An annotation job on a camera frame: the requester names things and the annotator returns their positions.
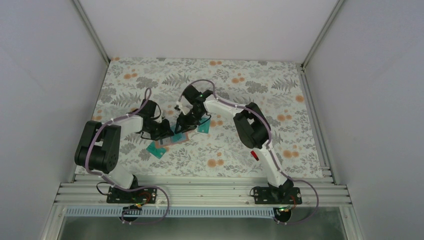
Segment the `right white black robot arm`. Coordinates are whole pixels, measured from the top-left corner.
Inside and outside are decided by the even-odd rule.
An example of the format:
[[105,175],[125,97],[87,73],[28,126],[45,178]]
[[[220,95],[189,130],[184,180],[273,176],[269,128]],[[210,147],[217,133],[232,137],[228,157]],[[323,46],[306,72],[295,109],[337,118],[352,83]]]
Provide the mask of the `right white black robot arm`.
[[270,125],[265,120],[257,104],[247,105],[228,101],[218,97],[214,91],[198,91],[189,85],[176,102],[175,109],[180,111],[176,121],[177,133],[185,133],[201,125],[206,114],[219,114],[233,120],[242,144],[251,149],[252,156],[261,163],[267,177],[268,188],[274,202],[284,203],[290,197],[290,190],[283,185],[279,164],[275,163],[272,148]]

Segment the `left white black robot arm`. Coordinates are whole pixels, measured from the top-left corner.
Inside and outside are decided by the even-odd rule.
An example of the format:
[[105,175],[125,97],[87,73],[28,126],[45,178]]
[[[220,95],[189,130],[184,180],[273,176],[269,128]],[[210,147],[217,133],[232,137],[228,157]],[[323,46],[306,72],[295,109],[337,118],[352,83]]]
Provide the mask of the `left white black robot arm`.
[[119,196],[131,203],[139,197],[138,180],[119,163],[121,140],[131,134],[147,134],[158,141],[174,136],[169,120],[156,102],[144,99],[140,108],[105,123],[88,121],[77,145],[74,162],[92,175],[119,189]]

